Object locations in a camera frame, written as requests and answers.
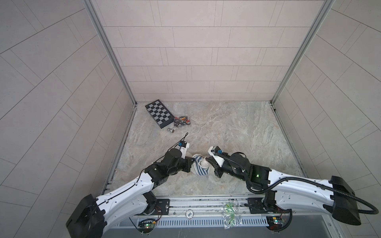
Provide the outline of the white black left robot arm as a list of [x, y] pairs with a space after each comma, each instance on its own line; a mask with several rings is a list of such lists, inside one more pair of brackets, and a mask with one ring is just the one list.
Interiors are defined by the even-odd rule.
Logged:
[[70, 237], [100, 238], [131, 216], [151, 213], [157, 201], [152, 190], [165, 183], [169, 176], [189, 173], [193, 163], [194, 158], [172, 148], [161, 161], [143, 169], [125, 185], [98, 197], [85, 196], [65, 224]]

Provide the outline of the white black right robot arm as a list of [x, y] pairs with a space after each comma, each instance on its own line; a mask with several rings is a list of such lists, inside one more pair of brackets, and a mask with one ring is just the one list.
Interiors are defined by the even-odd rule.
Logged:
[[209, 150], [207, 161], [215, 175], [229, 174], [245, 182], [253, 194], [263, 194], [266, 211], [309, 210], [330, 214], [348, 225], [361, 225], [360, 214], [377, 215], [379, 210], [357, 197], [341, 177], [310, 179], [288, 175], [264, 166], [250, 163], [242, 152], [229, 155], [219, 147]]

